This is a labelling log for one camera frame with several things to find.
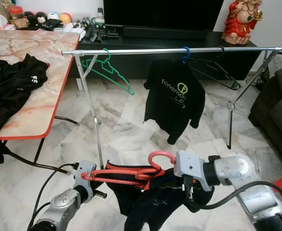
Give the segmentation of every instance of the red figurine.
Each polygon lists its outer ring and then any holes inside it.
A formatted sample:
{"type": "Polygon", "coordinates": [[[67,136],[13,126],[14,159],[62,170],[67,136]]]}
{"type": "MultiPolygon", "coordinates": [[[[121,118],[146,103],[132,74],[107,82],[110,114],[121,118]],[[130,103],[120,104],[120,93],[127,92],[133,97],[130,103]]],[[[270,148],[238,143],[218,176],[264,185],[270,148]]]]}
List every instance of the red figurine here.
{"type": "Polygon", "coordinates": [[[247,44],[251,37],[250,29],[262,20],[263,13],[258,10],[262,0],[236,0],[230,5],[230,12],[225,21],[226,28],[222,38],[231,44],[247,44]]]}

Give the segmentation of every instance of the blue hanger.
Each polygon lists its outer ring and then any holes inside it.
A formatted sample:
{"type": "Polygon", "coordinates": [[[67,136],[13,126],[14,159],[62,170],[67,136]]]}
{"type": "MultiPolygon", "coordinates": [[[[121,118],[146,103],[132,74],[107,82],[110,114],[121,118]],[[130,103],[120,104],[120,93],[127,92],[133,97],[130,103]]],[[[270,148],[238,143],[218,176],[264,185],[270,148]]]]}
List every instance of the blue hanger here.
{"type": "Polygon", "coordinates": [[[190,58],[191,52],[190,52],[189,47],[183,47],[183,48],[188,51],[188,55],[187,55],[187,56],[184,56],[184,57],[182,58],[182,60],[181,60],[181,61],[183,62],[183,64],[184,64],[184,63],[185,63],[185,59],[189,59],[189,58],[190,58]]]}

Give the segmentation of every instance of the metal rail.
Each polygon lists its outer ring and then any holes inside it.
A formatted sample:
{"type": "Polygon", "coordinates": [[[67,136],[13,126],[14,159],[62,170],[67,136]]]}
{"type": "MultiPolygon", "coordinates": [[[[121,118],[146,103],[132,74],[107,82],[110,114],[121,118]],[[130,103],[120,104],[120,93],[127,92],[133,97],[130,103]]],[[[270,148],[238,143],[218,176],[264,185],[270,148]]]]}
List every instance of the metal rail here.
{"type": "MultiPolygon", "coordinates": [[[[259,74],[265,70],[269,62],[277,55],[282,54],[282,47],[212,47],[212,48],[190,48],[191,53],[200,53],[200,52],[247,52],[247,51],[265,51],[265,56],[263,60],[263,64],[258,69],[258,71],[254,74],[251,81],[247,83],[244,89],[239,93],[237,97],[234,98],[233,101],[229,101],[227,103],[227,108],[229,110],[229,126],[228,126],[228,140],[227,140],[227,147],[231,149],[231,136],[232,136],[232,118],[233,118],[233,111],[235,110],[236,102],[242,97],[242,95],[247,91],[250,85],[256,80],[259,74]]],[[[112,55],[122,55],[122,54],[160,54],[160,53],[187,53],[187,50],[184,48],[175,48],[175,49],[143,49],[143,50],[110,50],[109,54],[112,55]]],[[[85,81],[87,75],[90,73],[95,60],[98,58],[99,55],[108,55],[107,51],[104,50],[75,50],[75,51],[62,51],[62,55],[73,55],[75,56],[75,61],[77,63],[78,71],[81,78],[81,83],[83,85],[83,89],[85,90],[90,110],[94,119],[95,125],[95,132],[97,138],[97,146],[98,146],[98,154],[99,154],[99,161],[100,167],[103,169],[103,157],[102,157],[102,148],[101,148],[101,141],[99,136],[99,129],[98,125],[101,123],[100,120],[96,117],[96,112],[94,109],[94,105],[90,96],[90,92],[85,81]],[[85,55],[94,55],[90,65],[88,66],[87,70],[84,72],[81,66],[80,56],[85,55]]]]}

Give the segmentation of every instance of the white wall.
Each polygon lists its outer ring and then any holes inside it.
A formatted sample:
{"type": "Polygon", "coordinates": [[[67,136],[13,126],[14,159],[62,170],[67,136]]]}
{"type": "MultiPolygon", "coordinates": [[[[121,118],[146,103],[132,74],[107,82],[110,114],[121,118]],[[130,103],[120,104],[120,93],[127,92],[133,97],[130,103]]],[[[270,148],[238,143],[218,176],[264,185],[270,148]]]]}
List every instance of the white wall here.
{"type": "MultiPolygon", "coordinates": [[[[217,19],[214,31],[224,30],[224,21],[229,12],[229,5],[234,0],[225,0],[217,19]]],[[[69,12],[76,20],[83,16],[95,16],[98,7],[103,7],[103,0],[17,0],[25,11],[69,12]]],[[[260,9],[263,20],[251,32],[251,41],[257,46],[282,46],[282,0],[263,0],[260,9]]],[[[261,64],[260,58],[252,70],[261,64]]]]}
{"type": "Polygon", "coordinates": [[[95,17],[98,7],[103,7],[103,0],[17,0],[17,5],[24,11],[43,11],[46,14],[68,12],[73,20],[83,16],[95,17]]]}
{"type": "MultiPolygon", "coordinates": [[[[224,21],[228,14],[228,7],[233,0],[225,0],[215,25],[215,31],[224,30],[224,21]]],[[[263,11],[263,20],[251,32],[251,41],[259,47],[282,46],[282,0],[263,0],[260,6],[263,11]]],[[[255,71],[262,63],[259,57],[252,70],[255,71]]]]}

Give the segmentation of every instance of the electrical cord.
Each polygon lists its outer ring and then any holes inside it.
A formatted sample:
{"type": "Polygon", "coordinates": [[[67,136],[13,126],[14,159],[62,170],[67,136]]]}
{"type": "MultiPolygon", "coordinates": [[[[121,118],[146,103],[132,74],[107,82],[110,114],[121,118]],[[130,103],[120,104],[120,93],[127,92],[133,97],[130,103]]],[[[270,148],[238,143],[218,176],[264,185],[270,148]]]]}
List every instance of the electrical cord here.
{"type": "Polygon", "coordinates": [[[35,219],[35,217],[37,216],[37,214],[38,214],[44,207],[46,207],[46,206],[48,206],[48,205],[50,205],[50,202],[47,202],[47,203],[43,204],[41,207],[39,207],[39,209],[37,210],[37,212],[36,212],[35,215],[34,215],[34,219],[35,219]]]}
{"type": "Polygon", "coordinates": [[[218,208],[218,207],[224,205],[225,203],[227,203],[228,201],[230,201],[231,199],[236,197],[238,194],[240,194],[243,191],[247,190],[248,188],[251,188],[251,187],[256,186],[256,185],[266,185],[266,186],[270,186],[272,188],[275,188],[280,193],[280,195],[282,197],[282,189],[279,188],[277,185],[275,185],[273,183],[270,183],[270,182],[266,182],[266,181],[255,181],[255,182],[251,182],[249,184],[246,184],[243,187],[235,190],[230,195],[228,195],[225,198],[223,198],[221,201],[218,201],[217,203],[214,203],[212,205],[200,205],[200,204],[195,203],[194,201],[189,199],[190,198],[189,191],[186,191],[186,198],[187,198],[187,202],[191,206],[196,207],[198,209],[210,210],[210,209],[218,208]]]}
{"type": "Polygon", "coordinates": [[[29,223],[29,225],[28,225],[27,231],[29,231],[30,228],[33,226],[35,216],[38,214],[37,207],[38,207],[38,204],[39,204],[40,197],[41,197],[42,192],[43,192],[43,190],[45,189],[47,183],[50,181],[50,179],[51,179],[60,169],[62,169],[63,167],[65,167],[65,166],[72,166],[74,169],[77,169],[77,168],[78,168],[78,165],[79,165],[79,163],[64,164],[64,165],[59,166],[56,170],[53,171],[53,173],[50,174],[50,176],[47,178],[47,180],[45,181],[45,183],[43,184],[43,186],[41,187],[41,189],[40,189],[40,191],[39,191],[39,193],[38,193],[38,196],[37,196],[37,199],[36,199],[36,202],[35,202],[35,206],[34,206],[34,210],[33,210],[33,214],[32,214],[30,223],[29,223]]]}

